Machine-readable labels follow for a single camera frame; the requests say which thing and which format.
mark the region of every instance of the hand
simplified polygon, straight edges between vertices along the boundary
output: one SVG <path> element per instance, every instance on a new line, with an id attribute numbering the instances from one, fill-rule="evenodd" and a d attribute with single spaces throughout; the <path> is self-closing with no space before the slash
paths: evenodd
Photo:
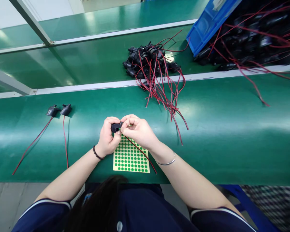
<path id="1" fill-rule="evenodd" d="M 107 117 L 104 120 L 100 132 L 100 139 L 98 144 L 95 146 L 95 150 L 98 156 L 101 158 L 113 153 L 121 140 L 120 131 L 112 136 L 111 125 L 112 123 L 120 123 L 120 120 L 116 117 Z"/>
<path id="2" fill-rule="evenodd" d="M 134 114 L 129 114 L 124 116 L 121 121 L 123 124 L 120 132 L 124 136 L 132 138 L 143 148 L 150 150 L 157 143 L 159 143 L 158 138 L 145 119 L 140 119 Z"/>

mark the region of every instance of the dark hair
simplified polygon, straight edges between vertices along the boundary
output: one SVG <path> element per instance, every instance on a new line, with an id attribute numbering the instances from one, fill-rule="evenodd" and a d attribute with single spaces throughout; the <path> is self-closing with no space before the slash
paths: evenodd
<path id="1" fill-rule="evenodd" d="M 82 193 L 68 215 L 64 232 L 116 231 L 119 186 L 127 182 L 124 176 L 111 176 L 85 203 L 87 192 Z"/>

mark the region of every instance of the shoulder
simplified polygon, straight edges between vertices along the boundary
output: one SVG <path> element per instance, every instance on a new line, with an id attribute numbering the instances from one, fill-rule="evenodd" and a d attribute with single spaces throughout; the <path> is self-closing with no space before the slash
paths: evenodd
<path id="1" fill-rule="evenodd" d="M 12 232 L 52 231 L 70 210 L 69 202 L 41 199 L 21 215 Z"/>
<path id="2" fill-rule="evenodd" d="M 195 209 L 190 220 L 199 230 L 256 232 L 241 216 L 225 207 Z"/>

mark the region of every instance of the forearm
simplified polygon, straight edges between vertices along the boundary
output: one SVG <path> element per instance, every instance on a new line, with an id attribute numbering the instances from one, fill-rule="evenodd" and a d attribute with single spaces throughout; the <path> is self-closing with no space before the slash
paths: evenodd
<path id="1" fill-rule="evenodd" d="M 99 161 L 94 155 L 93 150 L 89 150 L 50 183 L 35 201 L 43 198 L 49 198 L 55 201 L 72 200 L 78 194 Z"/>
<path id="2" fill-rule="evenodd" d="M 150 153 L 159 165 L 180 198 L 192 208 L 217 208 L 229 205 L 225 196 L 203 175 L 175 154 L 168 146 L 159 142 Z"/>

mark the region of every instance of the woman's right hand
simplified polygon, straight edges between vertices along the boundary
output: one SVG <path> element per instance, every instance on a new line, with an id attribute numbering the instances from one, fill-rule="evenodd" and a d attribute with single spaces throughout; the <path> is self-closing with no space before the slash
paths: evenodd
<path id="1" fill-rule="evenodd" d="M 143 148 L 150 150 L 159 143 L 158 138 L 152 131 L 148 122 L 145 119 L 140 119 L 134 114 L 124 116 L 120 132 L 129 138 L 132 138 Z"/>

